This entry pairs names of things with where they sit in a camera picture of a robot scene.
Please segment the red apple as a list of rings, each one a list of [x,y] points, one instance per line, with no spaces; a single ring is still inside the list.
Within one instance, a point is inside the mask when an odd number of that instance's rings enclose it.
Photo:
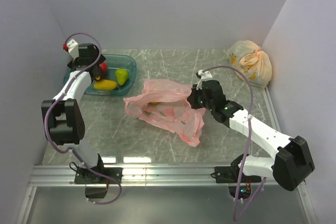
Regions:
[[[106,74],[108,71],[107,65],[105,62],[100,64],[100,68],[102,69],[103,73]]]

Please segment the yellow fruit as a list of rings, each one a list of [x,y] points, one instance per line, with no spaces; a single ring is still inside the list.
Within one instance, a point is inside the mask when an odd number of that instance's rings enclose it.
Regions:
[[[115,81],[102,79],[100,81],[96,81],[93,84],[93,87],[97,90],[111,91],[118,87],[118,84]]]

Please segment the green pear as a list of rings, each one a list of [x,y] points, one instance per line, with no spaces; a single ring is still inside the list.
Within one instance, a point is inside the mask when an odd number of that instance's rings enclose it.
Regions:
[[[117,84],[119,86],[123,86],[129,78],[129,72],[127,69],[117,69],[114,72],[114,75],[115,75]]]

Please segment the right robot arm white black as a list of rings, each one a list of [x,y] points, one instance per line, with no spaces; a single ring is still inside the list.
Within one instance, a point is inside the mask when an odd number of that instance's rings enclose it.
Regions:
[[[211,176],[217,183],[258,183],[266,177],[293,191],[314,171],[310,149],[303,137],[290,137],[255,117],[249,119],[246,109],[226,99],[217,80],[204,81],[201,87],[194,84],[187,100],[194,109],[210,110],[213,118],[227,128],[251,136],[269,154],[269,158],[240,155],[230,166],[216,166]]]

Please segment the pink plastic bag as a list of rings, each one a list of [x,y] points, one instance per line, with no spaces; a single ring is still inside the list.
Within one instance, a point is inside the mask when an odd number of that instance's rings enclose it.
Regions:
[[[196,147],[204,126],[205,108],[192,109],[187,101],[191,85],[168,79],[146,79],[140,95],[124,98],[125,113],[155,127],[177,134],[183,142]]]

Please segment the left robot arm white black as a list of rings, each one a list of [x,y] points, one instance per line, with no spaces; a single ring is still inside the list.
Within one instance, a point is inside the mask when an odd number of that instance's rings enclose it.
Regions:
[[[64,50],[72,56],[68,63],[69,78],[62,90],[41,104],[46,138],[58,153],[72,153],[78,163],[69,167],[76,172],[79,183],[103,183],[106,170],[101,156],[85,140],[85,123],[79,101],[98,75],[99,48],[94,44],[77,44],[71,40]]]

